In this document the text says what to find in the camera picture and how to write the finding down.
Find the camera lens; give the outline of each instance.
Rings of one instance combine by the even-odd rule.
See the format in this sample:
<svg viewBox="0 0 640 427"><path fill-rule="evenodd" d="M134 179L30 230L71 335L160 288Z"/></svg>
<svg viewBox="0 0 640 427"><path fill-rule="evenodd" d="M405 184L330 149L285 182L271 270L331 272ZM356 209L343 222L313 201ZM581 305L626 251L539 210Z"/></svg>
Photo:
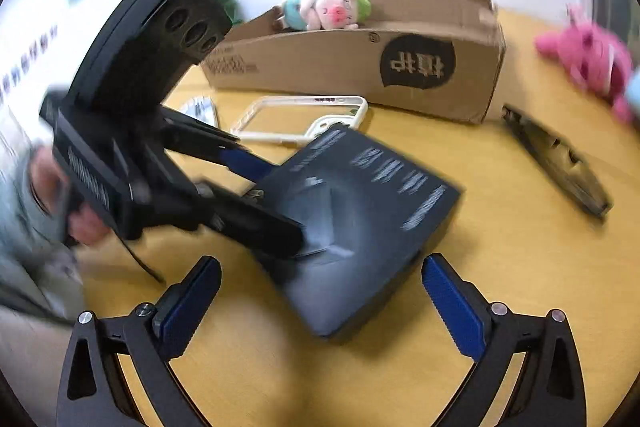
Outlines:
<svg viewBox="0 0 640 427"><path fill-rule="evenodd" d="M200 51L203 53L209 53L213 49L213 46L216 45L217 42L218 42L218 36L213 35L212 38L204 41L204 43L200 47Z"/></svg>
<svg viewBox="0 0 640 427"><path fill-rule="evenodd" d="M202 36L207 32L207 23L200 21L196 22L184 36L184 45L186 47L193 46L198 42Z"/></svg>
<svg viewBox="0 0 640 427"><path fill-rule="evenodd" d="M185 8L178 8L167 18L164 23L164 27L169 32L175 32L180 26L184 24L189 16L189 11Z"/></svg>

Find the metal screw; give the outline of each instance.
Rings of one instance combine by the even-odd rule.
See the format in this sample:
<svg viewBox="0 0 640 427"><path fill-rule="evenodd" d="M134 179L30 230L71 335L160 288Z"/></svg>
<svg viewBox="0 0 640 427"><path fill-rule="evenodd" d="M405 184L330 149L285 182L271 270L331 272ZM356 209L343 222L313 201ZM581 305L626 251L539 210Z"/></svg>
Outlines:
<svg viewBox="0 0 640 427"><path fill-rule="evenodd" d="M138 317L146 317L155 309L156 307L150 302L143 302L142 304L138 304L138 307L136 308L136 315Z"/></svg>
<svg viewBox="0 0 640 427"><path fill-rule="evenodd" d="M254 198L254 200L260 200L264 196L264 190L260 190L259 188L252 188L247 192L247 197Z"/></svg>
<svg viewBox="0 0 640 427"><path fill-rule="evenodd" d="M556 322L564 322L566 315L562 310L551 310L551 318Z"/></svg>
<svg viewBox="0 0 640 427"><path fill-rule="evenodd" d="M494 312L495 315L502 316L506 315L509 309L507 308L507 305L503 304L502 302L494 302L491 305L491 311Z"/></svg>
<svg viewBox="0 0 640 427"><path fill-rule="evenodd" d="M87 324L87 322L91 322L92 318L94 318L92 312L82 312L78 317L78 322L80 324Z"/></svg>
<svg viewBox="0 0 640 427"><path fill-rule="evenodd" d="M213 190L211 190L211 187L209 187L209 185L205 183L196 184L196 190L198 191L198 194L201 195L203 198L213 197Z"/></svg>

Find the pig plush toy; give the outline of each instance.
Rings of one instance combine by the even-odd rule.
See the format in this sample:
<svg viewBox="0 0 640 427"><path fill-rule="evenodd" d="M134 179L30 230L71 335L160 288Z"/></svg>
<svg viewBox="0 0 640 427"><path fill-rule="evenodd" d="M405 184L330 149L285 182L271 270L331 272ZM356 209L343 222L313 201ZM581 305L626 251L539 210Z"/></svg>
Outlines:
<svg viewBox="0 0 640 427"><path fill-rule="evenodd" d="M580 7L567 11L569 27L537 36L538 52L559 60L578 89L594 92L612 106L618 120L630 123L634 114L625 100L633 72L629 50L613 33L585 19Z"/></svg>
<svg viewBox="0 0 640 427"><path fill-rule="evenodd" d="M371 14L368 0L286 0L280 8L277 30L354 29Z"/></svg>

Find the black circle logo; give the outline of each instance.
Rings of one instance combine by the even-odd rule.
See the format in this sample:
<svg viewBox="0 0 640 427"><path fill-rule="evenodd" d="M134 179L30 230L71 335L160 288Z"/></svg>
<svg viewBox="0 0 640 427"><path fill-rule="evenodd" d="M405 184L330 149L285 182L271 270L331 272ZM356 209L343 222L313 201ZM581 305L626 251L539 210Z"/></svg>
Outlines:
<svg viewBox="0 0 640 427"><path fill-rule="evenodd" d="M391 40L380 57L380 76L385 87L439 87L451 78L455 69L456 52L450 41L418 34Z"/></svg>

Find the product box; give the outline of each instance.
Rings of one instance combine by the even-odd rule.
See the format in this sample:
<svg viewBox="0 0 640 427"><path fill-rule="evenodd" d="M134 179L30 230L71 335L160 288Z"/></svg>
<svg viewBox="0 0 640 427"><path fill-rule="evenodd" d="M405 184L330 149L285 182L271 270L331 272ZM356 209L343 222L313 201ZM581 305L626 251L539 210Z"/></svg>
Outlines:
<svg viewBox="0 0 640 427"><path fill-rule="evenodd" d="M202 63L210 85L359 95L481 123L505 51L492 1L369 1L356 30L277 32L277 7L235 26Z"/></svg>
<svg viewBox="0 0 640 427"><path fill-rule="evenodd" d="M347 340L444 236L462 190L335 124L253 187L303 225L292 259L254 251L311 332Z"/></svg>

